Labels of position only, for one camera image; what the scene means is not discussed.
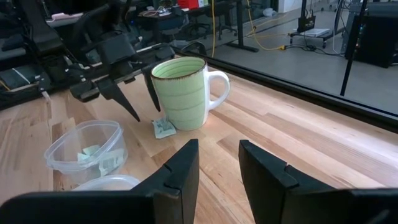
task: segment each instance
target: plastic container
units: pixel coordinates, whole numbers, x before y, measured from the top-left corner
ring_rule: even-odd
[[[276,12],[272,8],[267,8],[267,9],[263,10],[262,13],[265,17],[272,17],[272,16],[276,15]]]
[[[109,175],[91,180],[73,190],[131,190],[139,180],[128,175]]]
[[[44,153],[47,166],[76,184],[117,174],[127,159],[123,129],[114,121],[87,121],[55,141]]]

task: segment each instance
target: black frame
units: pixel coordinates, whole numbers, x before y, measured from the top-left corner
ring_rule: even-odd
[[[398,114],[380,110],[357,101],[348,100],[339,95],[314,90],[283,78],[278,78],[267,73],[258,72],[250,68],[225,62],[217,58],[211,58],[194,52],[181,52],[176,48],[174,48],[174,51],[180,55],[202,57],[210,66],[218,68],[224,72],[228,72],[232,75],[236,75],[268,88],[281,91],[282,93],[300,98],[337,113],[386,129],[393,133],[398,133]]]

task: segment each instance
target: mug rim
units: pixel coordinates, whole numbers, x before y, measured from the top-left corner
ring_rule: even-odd
[[[162,78],[162,77],[156,77],[156,76],[154,75],[153,71],[154,71],[158,66],[162,65],[163,63],[170,62],[170,61],[173,61],[173,60],[178,60],[178,59],[181,59],[181,58],[197,58],[197,59],[200,59],[200,60],[204,61],[205,64],[204,64],[201,68],[199,68],[197,71],[194,71],[194,72],[192,72],[192,73],[189,73],[189,74],[186,74],[186,75],[183,75],[183,76],[180,76],[180,77],[172,77],[172,78],[166,77],[166,78]],[[150,71],[150,76],[151,76],[152,78],[158,79],[158,80],[178,80],[178,79],[181,79],[181,78],[189,77],[189,76],[191,76],[191,75],[193,75],[193,74],[196,74],[196,73],[202,71],[203,69],[205,69],[206,65],[207,65],[207,61],[206,61],[205,59],[203,59],[203,58],[194,57],[194,56],[182,56],[182,57],[170,59],[170,60],[168,60],[168,61],[165,61],[165,62],[162,62],[162,63],[156,65],[156,66]]]

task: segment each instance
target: ceramic mug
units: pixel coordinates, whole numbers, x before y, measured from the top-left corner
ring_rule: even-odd
[[[224,81],[225,91],[216,101],[210,100],[210,82]],[[179,130],[200,128],[209,110],[220,105],[229,93],[229,79],[224,72],[209,72],[207,63],[198,57],[179,57],[152,69],[152,81],[167,119]]]

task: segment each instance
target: wooden tabletop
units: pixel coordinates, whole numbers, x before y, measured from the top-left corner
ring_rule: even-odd
[[[144,180],[189,139],[200,145],[195,223],[253,223],[242,185],[238,142],[249,139],[334,187],[398,187],[398,136],[230,75],[231,93],[195,131],[157,140],[160,118],[139,76],[121,89],[138,112],[102,96],[81,103],[68,91],[0,111],[0,203],[24,192],[75,186],[45,165],[44,151],[80,122],[113,120],[124,128],[129,157],[121,173]],[[214,80],[213,96],[223,92]]]

